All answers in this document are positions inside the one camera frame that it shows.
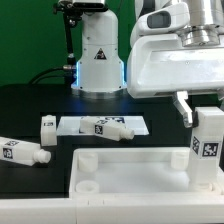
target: green background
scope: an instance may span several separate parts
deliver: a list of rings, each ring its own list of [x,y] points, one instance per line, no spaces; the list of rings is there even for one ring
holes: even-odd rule
[[[62,14],[53,15],[57,0],[14,0],[0,4],[0,86],[28,83],[39,72],[66,64]],[[108,0],[118,13],[120,0]],[[134,25],[134,0],[123,0],[119,20],[119,56],[126,62]],[[81,24],[73,29],[74,52],[81,57]]]

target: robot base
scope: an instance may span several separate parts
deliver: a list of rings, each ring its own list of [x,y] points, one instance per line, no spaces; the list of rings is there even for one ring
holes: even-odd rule
[[[72,86],[72,93],[75,96],[79,96],[79,97],[104,100],[104,99],[114,99],[114,98],[122,97],[127,94],[127,89],[122,88],[120,90],[112,91],[112,92],[87,92]]]

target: white plastic container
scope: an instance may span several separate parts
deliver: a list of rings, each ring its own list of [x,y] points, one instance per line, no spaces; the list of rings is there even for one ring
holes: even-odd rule
[[[0,137],[0,159],[32,166],[36,162],[48,163],[51,153],[36,143]]]
[[[57,130],[56,130],[55,116],[48,115],[42,117],[40,136],[42,146],[57,145]]]
[[[99,137],[120,141],[121,139],[133,139],[134,131],[116,121],[100,120],[96,117],[85,117],[80,121],[80,131],[94,134]]]
[[[98,117],[82,117],[80,120],[79,131],[85,134],[93,135],[94,133],[94,124],[99,121]]]

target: white block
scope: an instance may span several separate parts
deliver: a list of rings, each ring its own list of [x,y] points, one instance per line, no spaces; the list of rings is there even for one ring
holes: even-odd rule
[[[41,122],[41,145],[54,146],[57,145],[56,117],[48,115],[42,117]]]
[[[32,166],[36,162],[48,163],[51,154],[40,144],[0,137],[0,159]]]
[[[213,183],[224,135],[224,112],[217,107],[196,108],[199,126],[193,128],[188,175],[193,183]]]

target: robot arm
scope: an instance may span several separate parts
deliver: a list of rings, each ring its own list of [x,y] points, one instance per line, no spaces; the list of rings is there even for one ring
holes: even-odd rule
[[[139,14],[139,10],[141,9],[140,2],[137,2],[136,16]],[[171,5],[142,16],[141,14],[131,34],[132,47],[140,37],[170,33],[182,29],[190,21],[189,9],[187,4],[184,2]]]

